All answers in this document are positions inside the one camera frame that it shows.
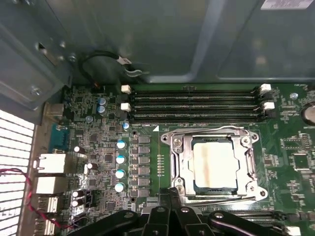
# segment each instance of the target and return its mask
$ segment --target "red and black wire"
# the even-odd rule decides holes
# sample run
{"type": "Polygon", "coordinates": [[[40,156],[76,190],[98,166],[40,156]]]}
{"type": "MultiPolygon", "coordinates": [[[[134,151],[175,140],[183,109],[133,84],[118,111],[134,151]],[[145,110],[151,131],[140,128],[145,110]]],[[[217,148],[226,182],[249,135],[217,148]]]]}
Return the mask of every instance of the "red and black wire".
{"type": "Polygon", "coordinates": [[[56,225],[58,228],[61,228],[61,229],[68,229],[68,228],[73,228],[72,225],[62,225],[61,223],[59,223],[58,221],[56,220],[53,220],[53,219],[49,219],[47,217],[47,215],[39,210],[37,210],[36,208],[34,208],[31,204],[31,200],[32,200],[32,191],[33,191],[33,188],[32,188],[32,181],[31,179],[29,178],[29,176],[24,173],[23,171],[21,171],[20,169],[18,168],[11,168],[11,169],[0,169],[0,173],[4,173],[4,172],[15,172],[15,173],[20,173],[22,175],[24,175],[25,179],[26,179],[26,183],[28,184],[29,186],[29,189],[28,189],[28,193],[26,195],[26,206],[28,207],[28,209],[30,211],[33,211],[35,212],[37,215],[39,215],[41,218],[43,218],[44,220],[49,220],[52,224],[56,225]]]}

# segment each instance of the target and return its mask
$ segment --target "white grille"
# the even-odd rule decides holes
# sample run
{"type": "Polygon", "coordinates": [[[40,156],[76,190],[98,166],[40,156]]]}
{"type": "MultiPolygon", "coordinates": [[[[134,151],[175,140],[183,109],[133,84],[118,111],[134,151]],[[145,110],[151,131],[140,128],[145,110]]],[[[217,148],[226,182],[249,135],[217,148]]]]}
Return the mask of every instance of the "white grille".
{"type": "MultiPolygon", "coordinates": [[[[0,169],[27,172],[34,124],[0,110],[0,169]]],[[[17,233],[25,177],[12,172],[0,174],[0,236],[17,233]]]]}

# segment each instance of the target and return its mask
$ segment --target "green circuit board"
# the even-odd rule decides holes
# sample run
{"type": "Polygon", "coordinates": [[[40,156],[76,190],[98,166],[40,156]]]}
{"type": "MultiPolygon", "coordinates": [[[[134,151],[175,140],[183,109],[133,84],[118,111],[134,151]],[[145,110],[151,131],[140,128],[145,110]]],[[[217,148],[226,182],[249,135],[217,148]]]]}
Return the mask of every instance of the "green circuit board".
{"type": "MultiPolygon", "coordinates": [[[[188,85],[193,90],[216,89],[252,89],[255,84],[224,85],[188,85]]],[[[174,91],[187,89],[183,85],[134,85],[137,91],[174,91]]],[[[69,122],[68,148],[72,152],[75,146],[84,147],[88,154],[78,155],[77,174],[71,176],[69,192],[76,189],[90,189],[96,192],[96,205],[89,209],[67,209],[71,195],[66,196],[63,216],[86,212],[87,224],[98,221],[121,209],[141,212],[144,207],[158,205],[158,192],[161,187],[171,185],[169,146],[161,142],[161,135],[177,128],[202,127],[217,128],[223,125],[242,126],[246,130],[259,134],[259,142],[254,144],[254,156],[259,186],[264,187],[269,196],[252,205],[203,206],[206,214],[212,210],[280,210],[284,213],[297,213],[301,220],[296,223],[302,235],[315,234],[315,126],[304,123],[301,110],[306,104],[315,101],[315,91],[308,90],[305,84],[273,84],[272,94],[275,103],[275,118],[261,122],[198,122],[169,124],[157,122],[130,123],[128,130],[122,127],[120,119],[120,88],[105,86],[102,91],[91,92],[89,87],[74,86],[64,92],[65,117],[69,122]],[[97,110],[97,99],[106,99],[106,112],[101,116],[97,110]],[[86,117],[92,116],[92,122],[86,117]],[[144,143],[139,139],[145,137],[144,143]],[[122,140],[126,148],[118,149],[117,140],[122,140]],[[116,157],[123,155],[126,162],[116,163],[116,157]],[[148,158],[149,162],[132,162],[139,157],[148,158]],[[86,163],[97,163],[97,171],[88,175],[83,173],[86,163]],[[132,169],[149,167],[148,172],[139,174],[149,180],[147,186],[131,185],[136,180],[132,169]],[[122,179],[115,177],[116,170],[126,172],[122,179]],[[117,193],[115,184],[124,183],[125,191],[117,193]]]]}

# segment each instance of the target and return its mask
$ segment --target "cpu socket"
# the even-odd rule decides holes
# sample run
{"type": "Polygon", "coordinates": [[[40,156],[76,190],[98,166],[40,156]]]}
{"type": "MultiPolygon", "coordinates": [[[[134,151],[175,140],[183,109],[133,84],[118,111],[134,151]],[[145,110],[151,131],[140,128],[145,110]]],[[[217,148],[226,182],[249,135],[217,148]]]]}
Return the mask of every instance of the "cpu socket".
{"type": "Polygon", "coordinates": [[[170,146],[171,184],[184,204],[251,204],[268,196],[255,172],[258,134],[236,126],[180,128],[161,140],[170,146]]]}

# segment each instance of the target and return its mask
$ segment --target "motherboard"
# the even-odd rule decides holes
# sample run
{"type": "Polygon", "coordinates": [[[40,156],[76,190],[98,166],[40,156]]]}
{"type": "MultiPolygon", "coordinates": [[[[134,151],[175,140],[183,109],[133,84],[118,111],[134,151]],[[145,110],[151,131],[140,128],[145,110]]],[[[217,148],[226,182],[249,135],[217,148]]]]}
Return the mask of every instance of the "motherboard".
{"type": "Polygon", "coordinates": [[[314,86],[73,86],[62,106],[37,164],[59,174],[50,190],[40,177],[36,192],[41,210],[75,226],[58,234],[122,209],[141,214],[169,187],[203,214],[226,210],[315,234],[314,86]]]}

